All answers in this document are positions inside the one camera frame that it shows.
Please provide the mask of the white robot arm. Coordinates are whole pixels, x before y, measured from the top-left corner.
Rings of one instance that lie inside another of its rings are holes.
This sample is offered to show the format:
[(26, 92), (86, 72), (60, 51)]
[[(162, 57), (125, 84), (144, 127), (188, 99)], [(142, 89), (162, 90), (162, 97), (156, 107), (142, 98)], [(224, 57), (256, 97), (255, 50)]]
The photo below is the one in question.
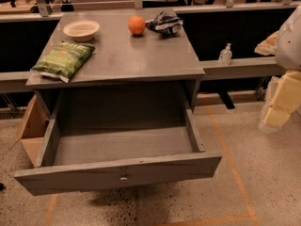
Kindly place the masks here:
[(255, 52), (274, 55), (276, 64), (286, 70), (280, 78), (270, 80), (260, 116), (259, 128), (275, 133), (301, 105), (301, 6)]

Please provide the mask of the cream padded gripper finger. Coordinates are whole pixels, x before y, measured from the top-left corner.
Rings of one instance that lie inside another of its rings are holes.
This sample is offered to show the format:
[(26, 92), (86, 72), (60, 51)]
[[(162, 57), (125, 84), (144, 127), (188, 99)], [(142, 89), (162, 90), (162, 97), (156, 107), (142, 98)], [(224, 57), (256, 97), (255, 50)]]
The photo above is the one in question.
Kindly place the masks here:
[(277, 35), (278, 32), (276, 31), (261, 43), (259, 43), (255, 48), (255, 52), (262, 56), (273, 56), (276, 53)]
[(259, 128), (275, 133), (301, 105), (301, 72), (288, 71), (280, 78), (273, 76), (265, 94)]

